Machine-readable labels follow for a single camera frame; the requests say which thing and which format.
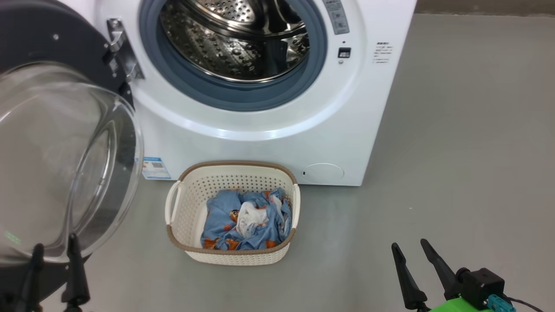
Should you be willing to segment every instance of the brown basket rim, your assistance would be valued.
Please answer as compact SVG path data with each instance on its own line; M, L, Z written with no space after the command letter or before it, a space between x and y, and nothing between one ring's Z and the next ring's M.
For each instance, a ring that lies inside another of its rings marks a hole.
M295 179L295 176L293 175L293 173L291 171L289 171L289 169L283 167L282 165L273 164L273 163L265 163L265 162L252 162L252 161L248 161L248 160L224 160L224 161L217 161L217 162L203 162L203 163L199 163L199 164L196 164L196 165L192 165L191 167L189 167L187 170L185 170L181 174L181 176L179 177L179 181L183 182L183 180L185 179L185 177L187 175L189 175L194 170L202 168L202 167L228 166L228 165L234 165L234 166L237 166L237 165L245 166L246 165L246 166L265 167L265 168L273 168L273 169L281 170L281 171L285 172L289 176L289 178L291 178L291 181L293 182L293 184L297 184L297 179ZM283 243L277 245L276 247L272 247L272 248L268 248L268 249L258 249L258 250L214 250L214 249L204 249L204 248L191 247L191 246L187 246L187 245L184 245L184 244L180 243L175 238L170 224L166 225L166 230L168 232L168 237L170 238L171 242L179 249L183 249L185 251L190 251L190 252L193 252L193 253L211 254L211 255L227 255L227 256L231 256L231 255L259 255L259 254L274 253L276 251L281 250L285 246L287 246L291 242L291 239L293 239L293 236L295 236L295 232L296 232L296 228L292 228L291 232L289 233L289 236L287 236L287 238L283 241Z

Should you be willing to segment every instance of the white basket handle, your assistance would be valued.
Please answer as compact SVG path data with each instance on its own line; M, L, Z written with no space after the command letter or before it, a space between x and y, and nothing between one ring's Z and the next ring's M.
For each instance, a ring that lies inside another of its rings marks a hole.
M174 185L171 186L170 192L168 192L168 197L166 197L166 209L165 209L165 217L166 217L166 224L170 225L173 220L175 219L175 212L177 211L177 205L179 204L179 197L181 196L181 188L179 187L181 181L176 181ZM171 200L175 194L175 190L177 190L177 196L175 197L175 204L173 210L171 209Z
M301 214L301 189L298 184L293 185L293 226L296 229Z

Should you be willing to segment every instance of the gray floor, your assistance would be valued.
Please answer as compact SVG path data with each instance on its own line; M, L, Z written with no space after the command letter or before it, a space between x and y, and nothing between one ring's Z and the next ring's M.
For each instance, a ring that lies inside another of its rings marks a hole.
M84 311L403 311L398 242L428 304L453 269L487 267L546 311L555 280L555 19L415 16L365 183L303 187L279 263L200 264L167 238L170 183L143 182L87 264ZM44 302L62 311L60 291Z

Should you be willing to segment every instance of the gray label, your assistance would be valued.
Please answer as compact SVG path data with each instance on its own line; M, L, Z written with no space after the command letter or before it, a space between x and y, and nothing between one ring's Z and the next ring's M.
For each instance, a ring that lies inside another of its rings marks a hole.
M326 6L327 13L330 15L331 24L334 26L335 34L344 34L349 32L349 24L343 10L341 0L322 0Z

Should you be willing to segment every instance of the white washing machine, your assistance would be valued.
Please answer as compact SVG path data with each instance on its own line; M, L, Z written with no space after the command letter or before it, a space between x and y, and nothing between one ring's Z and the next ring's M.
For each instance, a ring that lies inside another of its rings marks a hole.
M416 0L61 2L122 60L146 178L261 160L361 185Z

